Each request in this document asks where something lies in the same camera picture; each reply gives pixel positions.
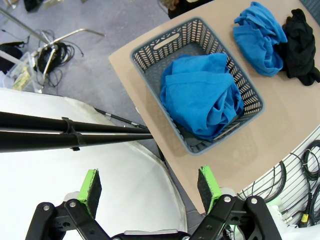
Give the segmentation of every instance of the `black metal bracket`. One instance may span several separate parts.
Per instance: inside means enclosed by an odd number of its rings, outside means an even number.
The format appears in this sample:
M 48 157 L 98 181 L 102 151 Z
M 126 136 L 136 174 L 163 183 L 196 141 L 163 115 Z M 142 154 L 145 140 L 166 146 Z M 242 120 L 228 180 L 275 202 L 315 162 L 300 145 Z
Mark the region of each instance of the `black metal bracket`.
M 78 230 L 84 240 L 111 240 L 77 199 L 57 207 L 50 202 L 40 203 L 25 240 L 62 240 L 70 230 Z
M 225 225 L 237 225 L 245 240 L 282 239 L 263 198 L 222 195 L 190 240 L 215 240 Z
M 67 129 L 62 134 L 72 134 L 72 135 L 74 135 L 76 137 L 76 139 L 77 139 L 78 145 L 79 146 L 85 146 L 86 145 L 86 141 L 83 138 L 82 134 L 75 130 L 74 121 L 72 121 L 71 119 L 69 119 L 67 117 L 64 117 L 64 116 L 62 117 L 62 120 L 64 120 L 66 122 L 66 124 L 67 124 Z M 71 149 L 73 151 L 79 151 L 80 150 L 80 148 L 78 146 L 72 147 Z
M 245 240 L 282 240 L 261 197 L 250 196 L 242 201 L 231 195 L 218 199 L 191 236 L 182 231 L 135 231 L 111 238 L 77 199 L 57 207 L 42 202 L 35 209 L 25 240 L 62 240 L 66 231 L 75 229 L 85 240 L 216 240 L 225 225 L 237 225 Z

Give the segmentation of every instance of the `gray plastic basket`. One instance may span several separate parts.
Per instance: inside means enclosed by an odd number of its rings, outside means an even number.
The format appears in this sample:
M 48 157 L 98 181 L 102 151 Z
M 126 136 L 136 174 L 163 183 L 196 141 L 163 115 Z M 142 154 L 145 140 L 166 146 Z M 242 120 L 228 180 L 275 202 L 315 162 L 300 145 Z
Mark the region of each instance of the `gray plastic basket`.
M 212 140 L 203 140 L 173 121 L 161 104 L 159 98 L 161 76 L 165 68 L 180 55 L 197 56 L 212 53 L 228 55 L 227 66 L 241 92 L 244 111 L 241 115 L 235 117 L 219 136 Z M 186 150 L 192 155 L 200 155 L 214 147 L 240 128 L 243 128 L 263 111 L 263 100 L 253 83 L 222 41 L 201 18 L 192 18 L 137 47 L 131 53 L 131 60 L 151 90 L 173 130 Z
M 320 1 L 319 0 L 300 0 L 309 13 L 320 25 Z

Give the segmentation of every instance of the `beige table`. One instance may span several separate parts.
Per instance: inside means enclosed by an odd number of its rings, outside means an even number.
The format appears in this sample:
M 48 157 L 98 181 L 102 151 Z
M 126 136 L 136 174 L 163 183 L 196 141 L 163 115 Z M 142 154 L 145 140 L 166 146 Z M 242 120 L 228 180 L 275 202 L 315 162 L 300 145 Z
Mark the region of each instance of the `beige table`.
M 304 11 L 313 28 L 318 51 L 315 65 L 320 69 L 320 26 L 299 0 L 260 2 L 281 25 L 287 16 L 291 16 L 292 9 Z M 120 81 L 200 213 L 204 208 L 197 189 L 199 167 L 210 166 L 220 186 L 238 192 L 272 168 L 320 124 L 319 83 L 303 86 L 298 79 L 288 79 L 283 72 L 274 77 L 259 75 L 242 56 L 233 37 L 234 19 L 250 3 L 251 0 L 215 0 L 156 27 L 109 57 Z M 265 111 L 258 118 L 200 156 L 187 153 L 130 60 L 130 52 L 135 47 L 195 16 L 205 19 L 215 30 L 265 101 Z

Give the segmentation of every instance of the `blue cloth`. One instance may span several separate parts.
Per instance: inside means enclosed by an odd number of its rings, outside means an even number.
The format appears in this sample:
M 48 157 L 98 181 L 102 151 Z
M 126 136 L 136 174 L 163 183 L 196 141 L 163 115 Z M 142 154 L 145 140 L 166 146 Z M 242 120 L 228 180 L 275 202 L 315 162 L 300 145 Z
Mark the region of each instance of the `blue cloth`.
M 262 75 L 272 77 L 284 66 L 274 45 L 286 43 L 287 37 L 272 13 L 258 2 L 234 20 L 233 36 L 245 59 Z
M 212 139 L 244 108 L 227 55 L 182 55 L 163 72 L 160 100 L 173 120 L 201 139 Z

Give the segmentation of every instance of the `green gripper pad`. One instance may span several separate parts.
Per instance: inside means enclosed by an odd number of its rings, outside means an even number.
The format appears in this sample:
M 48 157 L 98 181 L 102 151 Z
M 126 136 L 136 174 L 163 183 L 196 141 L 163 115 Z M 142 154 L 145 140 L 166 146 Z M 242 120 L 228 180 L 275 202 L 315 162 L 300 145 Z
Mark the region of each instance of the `green gripper pad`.
M 205 212 L 208 214 L 213 208 L 215 201 L 222 195 L 217 180 L 209 166 L 199 168 L 197 187 Z
M 78 195 L 80 203 L 85 205 L 88 213 L 96 218 L 102 187 L 97 169 L 88 170 Z

